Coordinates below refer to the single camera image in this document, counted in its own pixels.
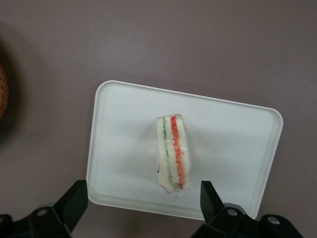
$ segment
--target table surface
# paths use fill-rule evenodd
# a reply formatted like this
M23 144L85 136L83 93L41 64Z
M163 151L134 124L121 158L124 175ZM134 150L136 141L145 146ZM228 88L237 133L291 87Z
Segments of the table surface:
M0 214L23 218L85 178L95 91L119 80L277 109L259 217L315 238L316 12L314 0L0 1ZM201 224L89 203L73 237L190 237Z

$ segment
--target plastic tray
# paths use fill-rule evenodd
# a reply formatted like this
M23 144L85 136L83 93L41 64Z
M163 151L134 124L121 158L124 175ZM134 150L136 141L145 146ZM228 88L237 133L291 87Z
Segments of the plastic tray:
M157 118L182 114L192 189L171 198L158 184ZM202 180L223 202L257 216L283 119L274 109L107 81L96 92L87 168L97 204L203 220Z

